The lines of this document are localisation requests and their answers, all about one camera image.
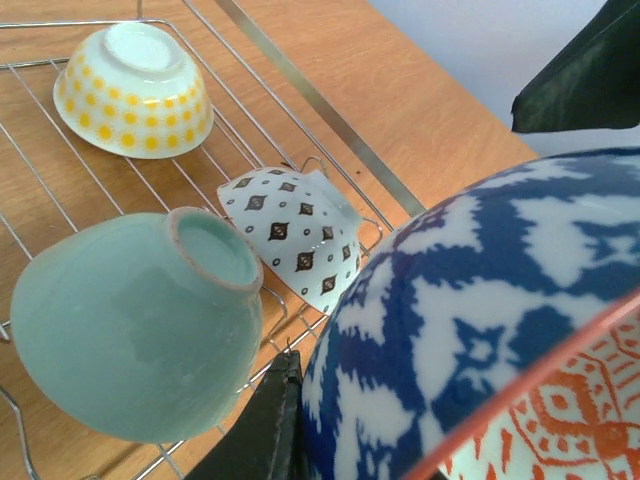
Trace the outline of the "red white patterned bowl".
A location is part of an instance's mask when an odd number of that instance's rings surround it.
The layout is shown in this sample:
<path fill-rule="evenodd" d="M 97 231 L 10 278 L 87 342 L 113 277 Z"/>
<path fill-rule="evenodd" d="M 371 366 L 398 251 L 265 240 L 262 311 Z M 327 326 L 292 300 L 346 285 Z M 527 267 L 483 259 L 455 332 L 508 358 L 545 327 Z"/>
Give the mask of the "red white patterned bowl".
<path fill-rule="evenodd" d="M 226 216 L 263 263 L 329 315 L 360 270 L 363 218 L 320 170 L 265 167 L 217 188 Z"/>

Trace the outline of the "plain mint green bowl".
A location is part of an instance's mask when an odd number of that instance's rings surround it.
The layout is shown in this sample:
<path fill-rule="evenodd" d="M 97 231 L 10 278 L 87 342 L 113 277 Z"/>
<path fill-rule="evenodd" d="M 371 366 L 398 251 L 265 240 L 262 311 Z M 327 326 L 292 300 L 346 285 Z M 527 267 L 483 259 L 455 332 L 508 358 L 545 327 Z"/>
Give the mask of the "plain mint green bowl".
<path fill-rule="evenodd" d="M 245 238 L 195 207 L 120 216 L 44 250 L 10 303 L 13 341 L 66 414 L 136 443 L 223 420 L 260 346 L 262 265 Z"/>

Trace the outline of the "blue yellow patterned bowl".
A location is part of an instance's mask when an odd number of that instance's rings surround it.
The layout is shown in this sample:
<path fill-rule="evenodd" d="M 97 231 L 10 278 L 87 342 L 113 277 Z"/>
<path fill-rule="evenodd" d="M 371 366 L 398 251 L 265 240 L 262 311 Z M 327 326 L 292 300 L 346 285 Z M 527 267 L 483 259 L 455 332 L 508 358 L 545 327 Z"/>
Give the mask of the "blue yellow patterned bowl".
<path fill-rule="evenodd" d="M 192 57 L 169 33 L 142 22 L 116 23 L 84 39 L 58 75 L 53 100 L 83 140 L 134 159 L 182 155 L 214 125 Z"/>

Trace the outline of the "red geometric patterned bowl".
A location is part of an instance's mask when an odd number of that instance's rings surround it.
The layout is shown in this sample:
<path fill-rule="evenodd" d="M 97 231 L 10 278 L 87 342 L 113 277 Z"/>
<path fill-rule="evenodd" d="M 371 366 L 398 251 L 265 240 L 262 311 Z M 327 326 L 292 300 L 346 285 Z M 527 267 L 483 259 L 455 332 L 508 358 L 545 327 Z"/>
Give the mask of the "red geometric patterned bowl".
<path fill-rule="evenodd" d="M 302 387 L 313 479 L 639 475 L 639 152 L 531 161 L 387 237 Z"/>

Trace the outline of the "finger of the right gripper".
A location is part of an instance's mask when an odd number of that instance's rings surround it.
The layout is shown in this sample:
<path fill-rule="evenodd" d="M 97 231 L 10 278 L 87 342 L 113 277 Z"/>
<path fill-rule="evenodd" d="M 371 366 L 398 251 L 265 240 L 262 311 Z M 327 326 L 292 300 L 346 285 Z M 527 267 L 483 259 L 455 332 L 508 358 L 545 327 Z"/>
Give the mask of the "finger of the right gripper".
<path fill-rule="evenodd" d="M 607 1 L 521 90 L 516 133 L 629 129 L 639 125 L 639 3 Z"/>

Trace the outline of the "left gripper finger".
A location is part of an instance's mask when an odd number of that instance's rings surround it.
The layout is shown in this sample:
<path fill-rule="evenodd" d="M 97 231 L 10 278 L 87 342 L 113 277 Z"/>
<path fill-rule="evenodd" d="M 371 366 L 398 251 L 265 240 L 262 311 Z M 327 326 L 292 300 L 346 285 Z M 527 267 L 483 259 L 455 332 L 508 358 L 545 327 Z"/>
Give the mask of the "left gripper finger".
<path fill-rule="evenodd" d="M 299 352 L 276 355 L 232 428 L 185 479 L 308 479 L 301 387 Z"/>

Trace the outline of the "wire dish rack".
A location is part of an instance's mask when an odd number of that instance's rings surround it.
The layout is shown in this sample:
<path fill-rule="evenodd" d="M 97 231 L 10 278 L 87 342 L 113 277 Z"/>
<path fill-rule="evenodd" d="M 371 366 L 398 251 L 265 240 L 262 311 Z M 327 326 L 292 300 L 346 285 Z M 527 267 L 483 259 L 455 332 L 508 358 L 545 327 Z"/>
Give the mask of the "wire dish rack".
<path fill-rule="evenodd" d="M 193 151 L 167 160 L 119 157 L 66 126 L 53 83 L 89 34 L 123 20 L 161 28 L 201 68 L 214 126 Z M 45 248 L 85 227 L 137 212 L 197 206 L 221 214 L 217 187 L 260 166 L 326 167 L 363 215 L 368 253 L 405 215 L 372 175 L 372 153 L 350 143 L 242 34 L 215 1 L 5 1 L 1 5 L 1 303 Z M 289 346 L 309 353 L 324 316 L 273 274 L 261 293 L 261 348 L 231 412 L 186 441 L 136 444 L 73 420 L 35 385 L 1 321 L 1 475 L 5 479 L 178 479 L 228 431 L 265 368 Z"/>

